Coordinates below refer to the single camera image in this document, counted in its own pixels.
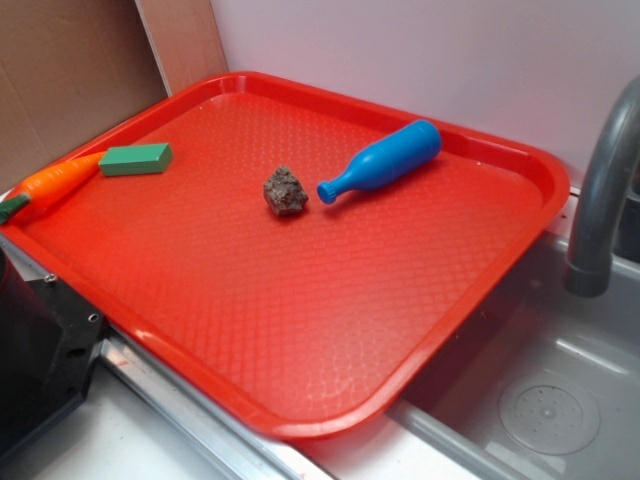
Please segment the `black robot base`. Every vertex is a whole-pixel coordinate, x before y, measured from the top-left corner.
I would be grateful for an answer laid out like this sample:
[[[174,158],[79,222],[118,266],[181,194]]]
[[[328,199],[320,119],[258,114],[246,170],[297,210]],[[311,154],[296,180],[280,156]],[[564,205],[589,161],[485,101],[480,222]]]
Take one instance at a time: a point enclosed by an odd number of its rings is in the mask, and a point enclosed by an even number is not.
[[[86,399],[107,322],[61,279],[25,280],[1,254],[1,462]]]

